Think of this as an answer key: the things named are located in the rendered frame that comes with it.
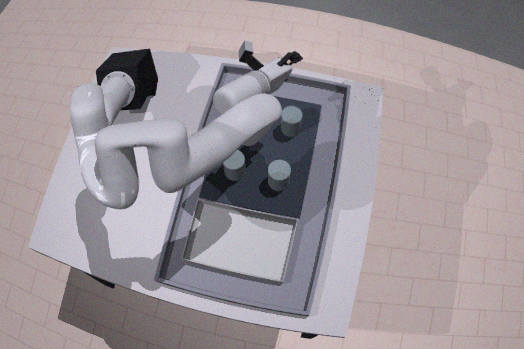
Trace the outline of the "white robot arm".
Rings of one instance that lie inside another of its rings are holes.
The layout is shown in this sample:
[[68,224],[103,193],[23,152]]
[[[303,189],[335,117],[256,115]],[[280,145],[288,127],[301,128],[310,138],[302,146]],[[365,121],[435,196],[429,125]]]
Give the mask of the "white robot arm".
[[174,193],[220,166],[241,145],[256,144],[280,119],[282,107],[268,94],[265,77],[255,72],[264,65],[252,55],[253,43],[244,40],[239,62],[254,71],[214,93],[213,104],[221,116],[189,137],[176,119],[112,125],[135,95],[135,84],[124,72],[108,74],[101,86],[85,83],[76,88],[70,117],[81,175],[90,194],[113,209],[134,204],[139,192],[134,147],[147,147],[155,184]]

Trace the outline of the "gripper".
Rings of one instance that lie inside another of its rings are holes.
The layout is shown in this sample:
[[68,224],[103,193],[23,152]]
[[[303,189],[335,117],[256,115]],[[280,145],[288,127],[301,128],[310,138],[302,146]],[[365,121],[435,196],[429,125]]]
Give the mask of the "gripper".
[[[262,74],[267,80],[269,87],[268,94],[277,91],[281,85],[287,81],[287,77],[292,72],[293,68],[291,65],[303,59],[299,53],[295,52],[296,51],[292,53],[288,52],[283,58],[277,58],[255,71]],[[289,64],[287,63],[288,60],[291,61]]]

